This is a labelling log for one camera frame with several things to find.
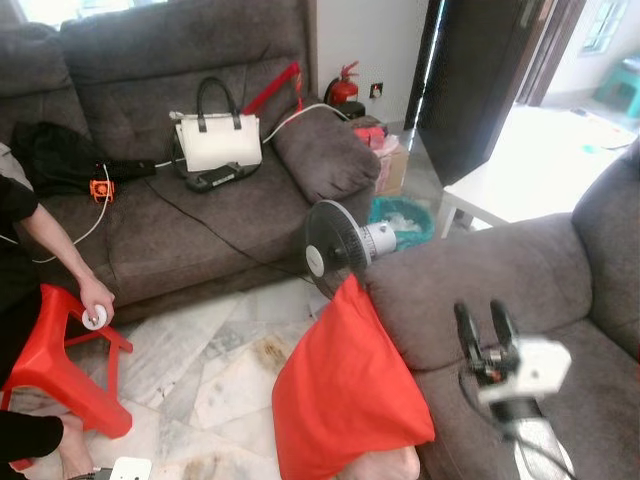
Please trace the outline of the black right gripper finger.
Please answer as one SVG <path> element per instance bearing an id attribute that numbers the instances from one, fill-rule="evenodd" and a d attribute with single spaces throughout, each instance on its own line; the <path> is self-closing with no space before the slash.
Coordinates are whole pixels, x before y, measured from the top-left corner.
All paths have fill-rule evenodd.
<path id="1" fill-rule="evenodd" d="M 465 358 L 466 364 L 468 366 L 483 365 L 474 320 L 472 320 L 470 311 L 468 311 L 465 303 L 456 303 L 454 305 L 454 317 L 456 317 L 458 338 L 460 338 L 463 358 Z"/>
<path id="2" fill-rule="evenodd" d="M 497 337 L 497 347 L 503 353 L 518 352 L 518 333 L 515 324 L 512 323 L 509 310 L 499 300 L 490 302 L 490 312 L 492 312 L 492 323 L 495 337 Z"/>

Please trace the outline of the person's hand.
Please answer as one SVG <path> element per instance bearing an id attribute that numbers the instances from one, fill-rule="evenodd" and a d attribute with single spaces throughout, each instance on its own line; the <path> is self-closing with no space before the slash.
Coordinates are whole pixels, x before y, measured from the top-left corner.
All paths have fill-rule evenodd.
<path id="1" fill-rule="evenodd" d="M 114 319 L 114 294 L 96 276 L 83 276 L 77 282 L 84 306 L 82 324 L 84 328 L 96 332 Z"/>

